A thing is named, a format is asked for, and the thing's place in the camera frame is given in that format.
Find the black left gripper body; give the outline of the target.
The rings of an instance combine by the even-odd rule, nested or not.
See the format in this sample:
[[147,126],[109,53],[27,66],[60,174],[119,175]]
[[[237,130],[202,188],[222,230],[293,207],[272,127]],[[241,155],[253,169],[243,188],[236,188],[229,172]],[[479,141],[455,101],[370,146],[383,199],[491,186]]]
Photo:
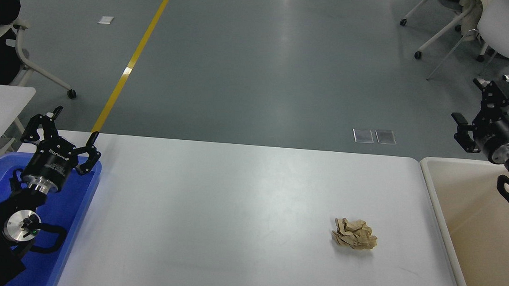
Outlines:
[[78,164],[76,146],[68,141],[41,141],[33,157],[22,171],[22,181],[28,185],[39,180],[51,183],[50,190],[61,191],[71,170]]

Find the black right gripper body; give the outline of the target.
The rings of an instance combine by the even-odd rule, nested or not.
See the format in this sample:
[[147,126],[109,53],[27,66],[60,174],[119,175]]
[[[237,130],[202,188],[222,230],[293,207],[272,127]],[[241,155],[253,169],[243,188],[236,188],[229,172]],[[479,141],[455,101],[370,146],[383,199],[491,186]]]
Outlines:
[[509,159],[509,117],[480,125],[476,130],[475,143],[490,162],[506,162]]

